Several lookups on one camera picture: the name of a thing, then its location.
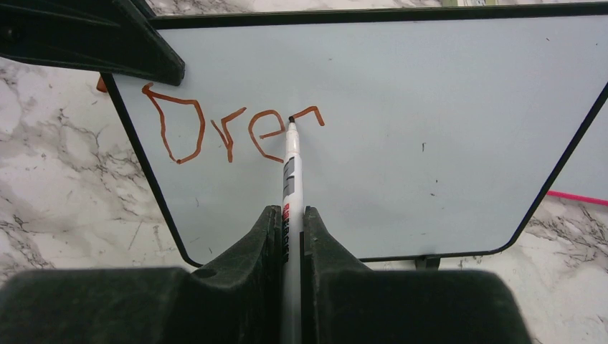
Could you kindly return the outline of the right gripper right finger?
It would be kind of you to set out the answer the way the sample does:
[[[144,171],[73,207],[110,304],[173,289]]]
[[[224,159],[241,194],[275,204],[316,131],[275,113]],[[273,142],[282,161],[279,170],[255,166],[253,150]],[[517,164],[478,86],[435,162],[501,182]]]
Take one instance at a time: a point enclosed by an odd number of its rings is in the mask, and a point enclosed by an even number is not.
[[[368,268],[308,207],[305,343],[530,343],[506,284],[481,270]]]

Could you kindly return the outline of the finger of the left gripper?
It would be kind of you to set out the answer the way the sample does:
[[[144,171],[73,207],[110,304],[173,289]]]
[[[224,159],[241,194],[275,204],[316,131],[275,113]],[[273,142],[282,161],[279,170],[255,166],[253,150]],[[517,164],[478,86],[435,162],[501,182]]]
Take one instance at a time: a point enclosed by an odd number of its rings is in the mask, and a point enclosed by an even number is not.
[[[186,64],[153,28],[145,1],[1,2],[1,56],[178,86]]]

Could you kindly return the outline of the white red marker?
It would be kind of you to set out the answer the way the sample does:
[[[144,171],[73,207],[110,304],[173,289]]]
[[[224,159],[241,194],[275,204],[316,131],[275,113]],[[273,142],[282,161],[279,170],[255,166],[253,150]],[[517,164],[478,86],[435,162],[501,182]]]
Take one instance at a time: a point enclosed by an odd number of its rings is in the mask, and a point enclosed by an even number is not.
[[[300,237],[303,233],[303,166],[295,117],[289,117],[283,167],[281,343],[302,342]]]

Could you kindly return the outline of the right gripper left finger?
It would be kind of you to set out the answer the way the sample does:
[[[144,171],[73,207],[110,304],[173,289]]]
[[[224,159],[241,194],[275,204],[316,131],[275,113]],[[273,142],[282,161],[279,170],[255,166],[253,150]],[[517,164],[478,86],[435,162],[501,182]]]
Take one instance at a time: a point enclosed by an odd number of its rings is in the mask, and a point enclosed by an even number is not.
[[[193,272],[37,269],[1,288],[3,343],[274,343],[280,209]]]

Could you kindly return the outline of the black framed whiteboard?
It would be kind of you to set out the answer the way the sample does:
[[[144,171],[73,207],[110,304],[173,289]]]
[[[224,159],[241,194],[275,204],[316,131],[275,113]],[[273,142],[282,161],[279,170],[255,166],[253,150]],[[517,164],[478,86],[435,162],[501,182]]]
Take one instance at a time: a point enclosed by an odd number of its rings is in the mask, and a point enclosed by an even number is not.
[[[607,4],[156,17],[179,86],[108,75],[181,256],[206,264],[282,201],[363,261],[512,245],[603,106]]]

